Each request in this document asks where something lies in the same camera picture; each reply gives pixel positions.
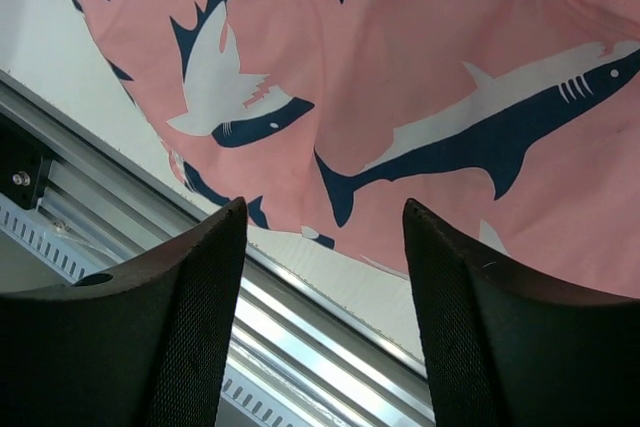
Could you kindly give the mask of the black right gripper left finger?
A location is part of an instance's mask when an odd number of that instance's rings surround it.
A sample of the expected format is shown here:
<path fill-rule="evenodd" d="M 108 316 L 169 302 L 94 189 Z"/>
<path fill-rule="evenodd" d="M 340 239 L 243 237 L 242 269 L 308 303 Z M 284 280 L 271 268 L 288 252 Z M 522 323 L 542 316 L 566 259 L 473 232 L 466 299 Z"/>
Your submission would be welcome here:
<path fill-rule="evenodd" d="M 213 425 L 247 224 L 235 199 L 74 285 L 4 294 L 2 424 Z"/>

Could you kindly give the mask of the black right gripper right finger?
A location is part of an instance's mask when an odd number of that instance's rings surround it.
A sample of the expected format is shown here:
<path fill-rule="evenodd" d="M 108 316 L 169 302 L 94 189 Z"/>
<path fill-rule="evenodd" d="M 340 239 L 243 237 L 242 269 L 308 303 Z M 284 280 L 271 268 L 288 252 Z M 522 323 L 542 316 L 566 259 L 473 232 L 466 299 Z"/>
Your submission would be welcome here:
<path fill-rule="evenodd" d="M 639 303 L 538 272 L 416 200 L 405 254 L 439 426 L 635 426 Z"/>

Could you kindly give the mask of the pink white patterned shorts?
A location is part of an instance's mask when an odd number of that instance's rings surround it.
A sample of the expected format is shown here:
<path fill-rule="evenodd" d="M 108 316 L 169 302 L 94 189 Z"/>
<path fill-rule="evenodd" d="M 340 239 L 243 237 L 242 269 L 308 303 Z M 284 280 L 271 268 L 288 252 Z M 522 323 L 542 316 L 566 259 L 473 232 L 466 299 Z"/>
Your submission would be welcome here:
<path fill-rule="evenodd" d="M 639 293 L 639 0 L 72 0 L 176 178 L 405 273 L 416 199 Z"/>

